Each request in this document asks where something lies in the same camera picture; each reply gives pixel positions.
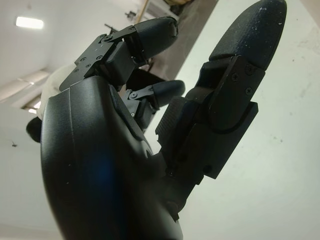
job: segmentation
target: white ceiling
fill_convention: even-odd
[[[0,1],[0,85],[47,66],[62,0]],[[17,16],[42,19],[43,30],[15,26]]]
[[[0,86],[47,68],[70,64],[100,34],[107,23],[122,29],[131,23],[125,12],[140,0],[1,0]],[[44,28],[15,26],[17,16],[38,18]]]

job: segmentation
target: fluorescent light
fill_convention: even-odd
[[[36,110],[34,110],[34,109],[29,109],[29,111],[28,111],[29,113],[32,113],[32,114],[37,114],[37,111]]]
[[[39,109],[40,108],[40,105],[41,105],[41,101],[39,101],[36,105],[34,105],[33,107],[35,108],[35,109]]]
[[[44,21],[30,17],[18,16],[16,18],[15,25],[22,28],[42,29],[44,27]]]

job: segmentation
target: small screw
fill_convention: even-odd
[[[253,91],[253,89],[251,87],[248,87],[248,88],[245,89],[245,94],[248,95],[248,96],[252,95],[253,92],[254,91]]]
[[[252,74],[254,74],[255,72],[255,68],[254,66],[252,66],[251,64],[248,64],[246,67],[245,67],[245,73],[249,76],[251,76]]]
[[[109,40],[111,40],[113,38],[113,36],[112,35],[109,35],[109,36],[107,36],[106,38],[105,38],[105,40],[103,40],[104,42],[107,42],[107,41],[109,41]]]
[[[138,94],[136,94],[135,92],[130,94],[130,98],[133,98],[133,99],[135,99],[137,96],[138,96]]]
[[[234,82],[238,81],[238,78],[239,78],[239,76],[238,76],[238,74],[236,72],[234,74],[232,74],[232,76],[231,76],[231,79]]]

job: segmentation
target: white wall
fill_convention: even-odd
[[[96,37],[110,32],[105,23],[117,30],[131,25],[115,0],[65,1],[48,69],[73,63]]]
[[[0,113],[0,240],[59,240],[42,179],[40,144],[26,133],[35,115],[4,104]]]
[[[305,8],[308,10],[314,21],[320,26],[320,2],[319,0],[300,0]]]
[[[218,2],[177,76],[187,88],[254,2]],[[205,177],[189,197],[180,213],[185,240],[319,239],[320,35],[299,0],[287,3],[283,37],[254,96],[259,114],[217,180]],[[155,122],[147,134],[158,150]]]
[[[47,66],[62,1],[0,1],[0,86]],[[41,19],[44,29],[17,27],[17,16]]]

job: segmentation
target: robotic hand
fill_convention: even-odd
[[[89,46],[49,99],[42,123],[44,185],[66,240],[183,238],[178,213],[189,194],[204,175],[218,176],[258,113],[251,98],[286,12],[284,0],[244,11],[186,97],[181,82],[128,90],[122,99],[117,93],[135,68],[175,41],[174,19],[101,35]],[[143,131],[169,100],[153,155]]]

